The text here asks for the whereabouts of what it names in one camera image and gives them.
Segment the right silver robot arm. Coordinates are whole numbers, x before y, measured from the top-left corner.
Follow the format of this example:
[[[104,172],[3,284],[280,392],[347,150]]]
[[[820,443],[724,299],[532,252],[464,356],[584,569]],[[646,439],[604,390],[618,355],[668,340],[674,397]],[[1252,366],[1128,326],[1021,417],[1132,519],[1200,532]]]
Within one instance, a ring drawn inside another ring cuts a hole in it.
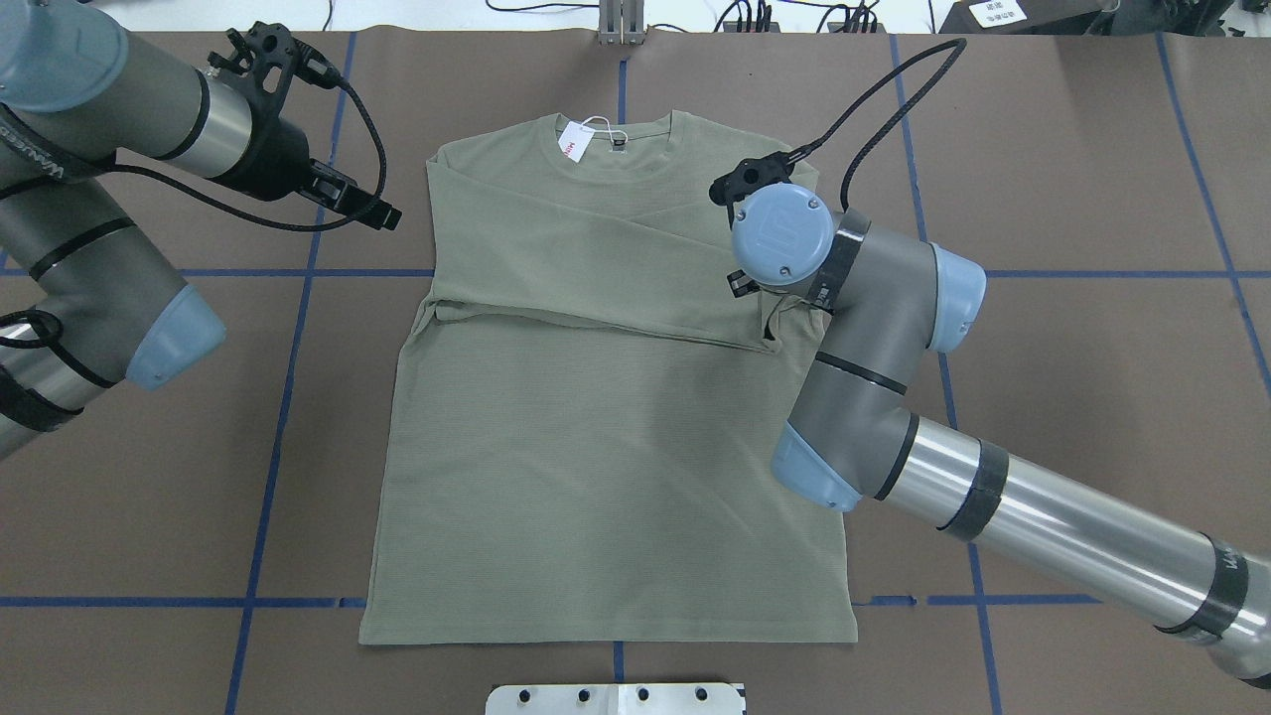
[[[835,212],[813,190],[744,171],[726,210],[733,293],[793,298],[829,325],[777,436],[771,472],[801,498],[877,500],[963,544],[1117,605],[1220,671],[1268,688],[1268,560],[907,409],[921,357],[946,359],[985,298],[984,268],[935,243]]]

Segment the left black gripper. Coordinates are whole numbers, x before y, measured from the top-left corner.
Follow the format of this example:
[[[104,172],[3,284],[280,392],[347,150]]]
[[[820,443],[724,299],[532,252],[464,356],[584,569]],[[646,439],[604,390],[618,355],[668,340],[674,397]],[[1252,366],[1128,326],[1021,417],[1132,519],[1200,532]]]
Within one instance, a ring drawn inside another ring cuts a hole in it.
[[[397,230],[400,222],[400,211],[386,199],[360,189],[353,178],[310,157],[305,132],[281,117],[253,122],[248,149],[228,169],[226,185],[261,201],[278,201],[296,192],[327,212],[375,230]]]

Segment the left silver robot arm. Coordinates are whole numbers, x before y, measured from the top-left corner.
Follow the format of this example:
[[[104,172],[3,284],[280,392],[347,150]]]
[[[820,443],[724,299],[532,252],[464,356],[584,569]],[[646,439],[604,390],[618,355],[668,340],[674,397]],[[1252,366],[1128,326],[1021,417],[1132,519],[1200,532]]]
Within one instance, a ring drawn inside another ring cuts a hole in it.
[[[92,399],[131,381],[159,389],[222,344],[226,328],[100,185],[146,177],[247,218],[175,178],[119,163],[132,151],[252,199],[301,196],[351,222],[397,229],[375,189],[311,157],[282,116],[295,80],[344,91],[344,72],[282,24],[228,30],[231,55],[196,69],[81,1],[1,6],[3,250],[44,298],[3,316],[4,456],[60,431]]]

